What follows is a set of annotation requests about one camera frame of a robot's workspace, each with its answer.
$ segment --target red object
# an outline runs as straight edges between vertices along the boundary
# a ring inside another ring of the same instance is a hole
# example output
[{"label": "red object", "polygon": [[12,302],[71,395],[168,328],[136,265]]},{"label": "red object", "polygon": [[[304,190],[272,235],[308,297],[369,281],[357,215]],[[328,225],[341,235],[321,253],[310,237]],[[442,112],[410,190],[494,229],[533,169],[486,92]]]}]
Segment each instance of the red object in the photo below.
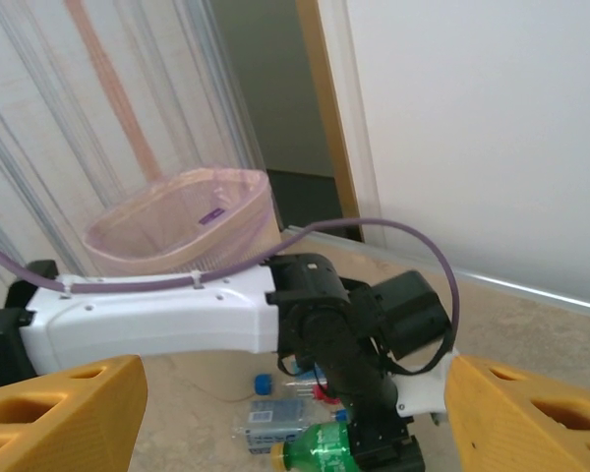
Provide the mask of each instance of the red object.
[{"label": "red object", "polygon": [[313,385],[313,398],[315,400],[324,401],[325,403],[328,403],[330,405],[337,405],[341,402],[341,400],[339,400],[338,398],[330,398],[329,396],[327,396],[320,385]]}]

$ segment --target green plastic bottle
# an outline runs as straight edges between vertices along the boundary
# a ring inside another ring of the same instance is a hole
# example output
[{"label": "green plastic bottle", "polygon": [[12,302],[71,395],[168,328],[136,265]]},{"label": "green plastic bottle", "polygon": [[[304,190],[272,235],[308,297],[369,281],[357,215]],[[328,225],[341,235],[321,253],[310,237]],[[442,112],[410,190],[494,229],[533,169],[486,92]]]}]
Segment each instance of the green plastic bottle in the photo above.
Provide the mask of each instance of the green plastic bottle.
[{"label": "green plastic bottle", "polygon": [[276,471],[358,472],[350,454],[346,423],[313,425],[291,443],[271,448],[271,464]]}]

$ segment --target wooden door frame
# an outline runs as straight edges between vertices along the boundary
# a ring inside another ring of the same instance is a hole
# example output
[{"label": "wooden door frame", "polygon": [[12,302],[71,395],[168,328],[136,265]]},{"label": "wooden door frame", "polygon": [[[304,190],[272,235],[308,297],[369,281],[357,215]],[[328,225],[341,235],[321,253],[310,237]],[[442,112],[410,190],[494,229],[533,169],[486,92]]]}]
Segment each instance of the wooden door frame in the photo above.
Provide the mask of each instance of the wooden door frame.
[{"label": "wooden door frame", "polygon": [[[296,4],[343,215],[383,217],[348,3],[296,0]],[[386,247],[383,228],[360,229],[361,240]]]},{"label": "wooden door frame", "polygon": [[[343,217],[360,216],[318,0],[296,0]],[[363,240],[359,231],[358,239]]]}]

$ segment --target cable clip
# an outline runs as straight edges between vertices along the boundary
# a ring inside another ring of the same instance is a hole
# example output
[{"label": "cable clip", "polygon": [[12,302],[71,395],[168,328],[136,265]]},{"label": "cable clip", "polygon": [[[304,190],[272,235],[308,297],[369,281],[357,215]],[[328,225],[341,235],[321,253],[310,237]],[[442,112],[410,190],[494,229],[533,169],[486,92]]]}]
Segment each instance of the cable clip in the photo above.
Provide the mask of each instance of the cable clip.
[{"label": "cable clip", "polygon": [[62,281],[63,293],[61,294],[62,299],[72,298],[72,285],[75,283],[70,277],[66,277]]},{"label": "cable clip", "polygon": [[190,276],[193,277],[193,287],[195,290],[204,288],[204,285],[201,283],[202,272],[200,270],[191,270]]}]

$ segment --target purple label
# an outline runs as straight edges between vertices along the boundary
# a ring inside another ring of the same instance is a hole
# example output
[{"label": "purple label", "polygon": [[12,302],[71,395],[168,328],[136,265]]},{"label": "purple label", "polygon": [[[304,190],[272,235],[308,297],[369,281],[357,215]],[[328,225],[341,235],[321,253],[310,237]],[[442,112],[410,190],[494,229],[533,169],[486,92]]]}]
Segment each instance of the purple label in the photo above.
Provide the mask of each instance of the purple label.
[{"label": "purple label", "polygon": [[214,221],[215,219],[217,219],[219,216],[221,216],[224,213],[225,213],[225,210],[223,208],[213,209],[210,213],[208,213],[206,216],[204,216],[203,218],[201,218],[199,220],[199,224],[208,224],[211,221]]}]

